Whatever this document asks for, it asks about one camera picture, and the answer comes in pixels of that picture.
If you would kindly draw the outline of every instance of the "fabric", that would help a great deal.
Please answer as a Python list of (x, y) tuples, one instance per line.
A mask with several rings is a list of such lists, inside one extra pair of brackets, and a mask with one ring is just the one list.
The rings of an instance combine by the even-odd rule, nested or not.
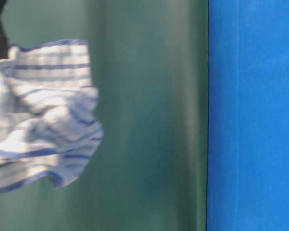
[(45, 176), (57, 188), (76, 180), (103, 135), (97, 101), (85, 41), (11, 46), (0, 60), (0, 193)]

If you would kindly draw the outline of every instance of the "blue striped towel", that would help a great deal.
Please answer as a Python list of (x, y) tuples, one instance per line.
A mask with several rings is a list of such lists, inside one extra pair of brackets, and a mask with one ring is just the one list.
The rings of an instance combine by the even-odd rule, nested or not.
[(0, 193), (45, 176), (56, 188), (75, 181), (103, 136), (97, 100), (85, 41), (11, 46), (0, 60)]

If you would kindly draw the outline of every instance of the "green surface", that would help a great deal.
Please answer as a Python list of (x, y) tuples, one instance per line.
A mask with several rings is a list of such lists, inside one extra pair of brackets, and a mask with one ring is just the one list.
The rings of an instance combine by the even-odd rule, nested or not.
[(89, 42), (105, 138), (81, 178), (0, 195), (0, 231), (204, 231), (206, 0), (11, 0), (10, 41)]

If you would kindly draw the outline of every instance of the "white towel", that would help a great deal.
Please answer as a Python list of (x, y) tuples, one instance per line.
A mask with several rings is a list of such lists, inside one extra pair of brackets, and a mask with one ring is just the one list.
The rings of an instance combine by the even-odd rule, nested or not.
[(103, 136), (97, 100), (85, 41), (11, 46), (0, 60), (0, 193), (76, 180)]

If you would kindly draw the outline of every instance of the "blue panel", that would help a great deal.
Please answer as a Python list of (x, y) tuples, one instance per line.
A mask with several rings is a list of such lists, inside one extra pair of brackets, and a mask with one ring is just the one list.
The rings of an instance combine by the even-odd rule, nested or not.
[(289, 0), (209, 9), (208, 231), (289, 231)]

